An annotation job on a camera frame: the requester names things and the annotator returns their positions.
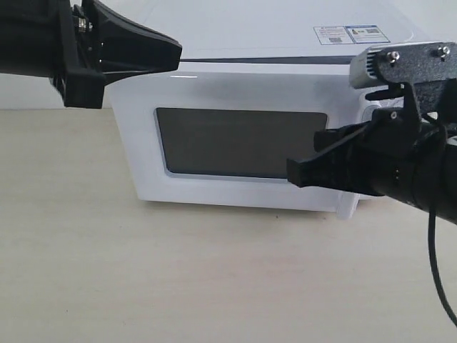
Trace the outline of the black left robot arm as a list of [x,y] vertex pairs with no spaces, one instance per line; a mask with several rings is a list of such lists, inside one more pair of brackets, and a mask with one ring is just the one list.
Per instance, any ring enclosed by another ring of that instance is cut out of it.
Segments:
[[175,71],[181,53],[101,1],[1,2],[1,73],[49,79],[65,107],[100,109],[106,86]]

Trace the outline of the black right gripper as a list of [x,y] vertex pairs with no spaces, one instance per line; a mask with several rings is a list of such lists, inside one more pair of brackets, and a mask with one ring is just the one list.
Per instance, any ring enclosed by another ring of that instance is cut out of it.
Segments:
[[[377,108],[369,120],[317,131],[319,151],[304,160],[287,159],[287,180],[370,196],[412,197],[422,120],[400,107]],[[343,144],[335,144],[344,139]]]

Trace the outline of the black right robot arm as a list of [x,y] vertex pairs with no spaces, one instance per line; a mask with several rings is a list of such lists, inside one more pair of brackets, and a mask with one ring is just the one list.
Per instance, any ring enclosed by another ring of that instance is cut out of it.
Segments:
[[288,159],[288,181],[300,188],[390,197],[456,223],[456,80],[370,91],[369,101],[400,98],[369,121],[314,135],[317,153]]

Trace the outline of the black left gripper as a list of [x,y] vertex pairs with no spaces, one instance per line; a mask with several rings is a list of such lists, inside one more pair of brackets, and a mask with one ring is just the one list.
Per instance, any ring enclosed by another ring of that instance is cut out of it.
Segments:
[[105,82],[176,71],[177,40],[136,23],[100,1],[56,2],[57,51],[51,84],[65,107],[101,108]]

